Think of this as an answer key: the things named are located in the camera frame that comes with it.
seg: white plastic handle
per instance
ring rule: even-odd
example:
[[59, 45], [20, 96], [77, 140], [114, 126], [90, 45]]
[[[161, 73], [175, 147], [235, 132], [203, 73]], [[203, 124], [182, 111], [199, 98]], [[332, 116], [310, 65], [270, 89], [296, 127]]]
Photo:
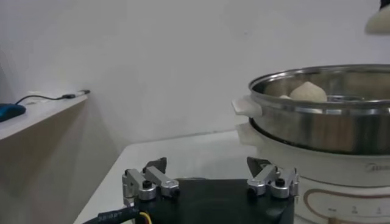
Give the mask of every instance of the white plastic handle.
[[263, 115], [261, 106], [254, 102], [250, 96], [243, 96], [242, 98], [233, 100], [232, 106], [237, 115], [244, 115], [247, 117], [260, 117]]
[[264, 144], [261, 136], [249, 123], [236, 125], [236, 130], [238, 133], [239, 142], [242, 145], [261, 147]]

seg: stainless steel pot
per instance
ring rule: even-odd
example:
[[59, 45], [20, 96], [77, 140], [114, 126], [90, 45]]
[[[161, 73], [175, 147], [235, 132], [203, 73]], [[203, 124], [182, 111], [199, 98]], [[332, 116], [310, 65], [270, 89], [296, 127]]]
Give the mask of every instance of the stainless steel pot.
[[[328, 102], [279, 98], [307, 81]], [[259, 77], [249, 89], [233, 106], [264, 135], [311, 150], [390, 155], [390, 65], [294, 69]]]

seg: white shelf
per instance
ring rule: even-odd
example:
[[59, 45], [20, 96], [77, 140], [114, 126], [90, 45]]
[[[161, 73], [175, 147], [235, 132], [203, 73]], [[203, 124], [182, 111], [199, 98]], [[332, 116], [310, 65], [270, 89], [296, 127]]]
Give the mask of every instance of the white shelf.
[[0, 122], [0, 140], [39, 123], [61, 111], [69, 109], [87, 99], [86, 95], [74, 99], [47, 101], [27, 105], [26, 113], [7, 121]]

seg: electric cooker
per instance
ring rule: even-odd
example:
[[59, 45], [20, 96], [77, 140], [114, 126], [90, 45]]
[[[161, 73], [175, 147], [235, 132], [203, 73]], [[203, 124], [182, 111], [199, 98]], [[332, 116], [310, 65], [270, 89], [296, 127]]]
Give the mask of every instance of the electric cooker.
[[[280, 99], [303, 82], [328, 102]], [[308, 222], [390, 223], [390, 66], [294, 69], [249, 84], [234, 100], [242, 144], [300, 173], [296, 214]]]

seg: blue computer mouse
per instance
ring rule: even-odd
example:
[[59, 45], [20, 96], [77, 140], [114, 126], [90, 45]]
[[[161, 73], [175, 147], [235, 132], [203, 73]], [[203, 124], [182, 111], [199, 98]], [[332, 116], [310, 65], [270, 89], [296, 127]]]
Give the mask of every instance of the blue computer mouse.
[[0, 122], [17, 117], [26, 112], [26, 107], [12, 103], [0, 103]]

